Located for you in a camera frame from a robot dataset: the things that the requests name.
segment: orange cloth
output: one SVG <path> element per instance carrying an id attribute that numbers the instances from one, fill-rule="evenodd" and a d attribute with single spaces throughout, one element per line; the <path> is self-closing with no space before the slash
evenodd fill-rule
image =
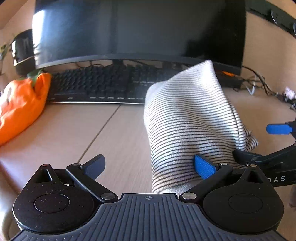
<path id="1" fill-rule="evenodd" d="M 11 81 L 0 97 L 0 145 L 30 126 L 42 113 L 50 87 L 51 75 L 40 74 L 32 80 Z"/>

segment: blue rubber tip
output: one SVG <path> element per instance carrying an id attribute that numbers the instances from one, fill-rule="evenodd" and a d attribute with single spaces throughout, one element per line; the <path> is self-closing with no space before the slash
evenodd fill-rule
<path id="1" fill-rule="evenodd" d="M 288 135 L 293 129 L 288 124 L 271 124 L 266 127 L 266 131 L 273 135 Z"/>
<path id="2" fill-rule="evenodd" d="M 199 155 L 194 156 L 194 168 L 202 179 L 207 179 L 216 172 L 216 168 Z"/>

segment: computer monitor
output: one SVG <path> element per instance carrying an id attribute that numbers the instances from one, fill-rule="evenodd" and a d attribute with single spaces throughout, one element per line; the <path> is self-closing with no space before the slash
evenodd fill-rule
<path id="1" fill-rule="evenodd" d="M 36 0 L 36 68 L 80 61 L 141 59 L 240 74 L 244 0 Z"/>

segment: black keyboard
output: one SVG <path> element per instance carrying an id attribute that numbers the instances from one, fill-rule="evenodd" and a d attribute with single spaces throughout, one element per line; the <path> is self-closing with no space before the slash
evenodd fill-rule
<path id="1" fill-rule="evenodd" d="M 182 71 L 153 65 L 111 64 L 66 70 L 52 75 L 49 103 L 144 104 L 148 88 Z"/>

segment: striped cloth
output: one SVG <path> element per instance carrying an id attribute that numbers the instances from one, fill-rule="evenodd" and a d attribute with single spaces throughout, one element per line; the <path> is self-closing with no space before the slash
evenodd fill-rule
<path id="1" fill-rule="evenodd" d="M 244 168 L 235 149 L 258 145 L 227 100 L 211 61 L 205 61 L 156 83 L 146 95 L 144 123 L 152 158 L 154 193 L 181 193 L 201 181 L 193 156 Z"/>

